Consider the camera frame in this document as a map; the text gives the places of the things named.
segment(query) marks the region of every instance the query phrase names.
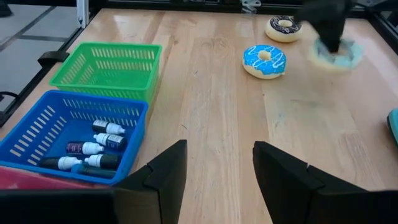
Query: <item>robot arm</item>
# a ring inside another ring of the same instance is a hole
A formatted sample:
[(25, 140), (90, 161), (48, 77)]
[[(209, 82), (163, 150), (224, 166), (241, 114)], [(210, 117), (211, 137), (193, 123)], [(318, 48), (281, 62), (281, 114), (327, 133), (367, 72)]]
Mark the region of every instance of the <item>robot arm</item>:
[(318, 32), (330, 53), (336, 53), (343, 35), (346, 16), (353, 7), (351, 0), (316, 0), (306, 2), (294, 15), (297, 22), (308, 21)]

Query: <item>bottle label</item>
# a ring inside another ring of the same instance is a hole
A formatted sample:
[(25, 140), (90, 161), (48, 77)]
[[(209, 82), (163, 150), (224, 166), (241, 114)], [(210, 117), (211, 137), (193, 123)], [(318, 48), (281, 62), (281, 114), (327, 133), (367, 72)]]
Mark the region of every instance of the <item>bottle label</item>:
[(106, 145), (111, 149), (117, 149), (122, 140), (123, 137), (112, 134), (106, 139)]
[(94, 126), (98, 126), (98, 127), (102, 127), (102, 128), (106, 128), (106, 125), (107, 125), (108, 123), (109, 123), (109, 122), (107, 122), (107, 121), (96, 120), (96, 121), (94, 121), (93, 125), (94, 125)]
[(67, 144), (67, 153), (69, 154), (83, 154), (83, 143), (68, 143)]

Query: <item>blue basket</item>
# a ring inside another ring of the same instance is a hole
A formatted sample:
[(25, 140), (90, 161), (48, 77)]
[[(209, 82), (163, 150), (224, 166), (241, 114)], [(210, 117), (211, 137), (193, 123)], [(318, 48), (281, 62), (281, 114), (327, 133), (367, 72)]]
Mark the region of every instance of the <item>blue basket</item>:
[[(128, 175), (137, 156), (145, 133), (147, 110), (148, 104), (144, 101), (48, 91), (3, 139), (0, 145), (0, 166), (98, 184), (115, 184)], [(126, 150), (114, 152), (105, 149), (104, 152), (123, 155), (113, 179), (39, 167), (42, 158), (66, 156), (65, 146), (68, 141), (96, 142), (93, 138), (95, 133), (91, 129), (96, 119), (111, 121), (126, 129)]]

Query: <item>wood grain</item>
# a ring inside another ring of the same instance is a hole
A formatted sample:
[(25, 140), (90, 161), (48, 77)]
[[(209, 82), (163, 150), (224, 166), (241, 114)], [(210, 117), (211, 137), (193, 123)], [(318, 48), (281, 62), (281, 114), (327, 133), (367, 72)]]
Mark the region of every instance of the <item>wood grain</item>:
[[(307, 62), (316, 38), (280, 44), (264, 35), (270, 16), (103, 9), (81, 41), (163, 46), (159, 89), (132, 172), (179, 139), (188, 139), (188, 176), (180, 223), (272, 223), (252, 165), (254, 141), (267, 141), (369, 190), (398, 188), (398, 150), (386, 116), (398, 106), (398, 57), (364, 20), (344, 36), (365, 48), (359, 67), (329, 74)], [(272, 44), (287, 55), (286, 75), (258, 80), (243, 51)], [(59, 64), (6, 125), (3, 138), (37, 101)]]

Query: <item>plush donut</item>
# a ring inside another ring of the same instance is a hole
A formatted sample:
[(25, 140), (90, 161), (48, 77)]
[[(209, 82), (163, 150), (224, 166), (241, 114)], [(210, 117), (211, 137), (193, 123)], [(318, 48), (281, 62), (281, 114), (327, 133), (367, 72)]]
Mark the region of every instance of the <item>plush donut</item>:
[(317, 39), (310, 48), (308, 59), (329, 72), (343, 72), (355, 68), (362, 60), (363, 48), (353, 40), (342, 39), (337, 54), (329, 53), (327, 47)]
[(257, 78), (276, 78), (285, 73), (286, 55), (271, 45), (255, 45), (244, 51), (243, 67)]
[(298, 40), (302, 25), (293, 21), (291, 16), (275, 16), (266, 24), (266, 34), (274, 41), (290, 43)]

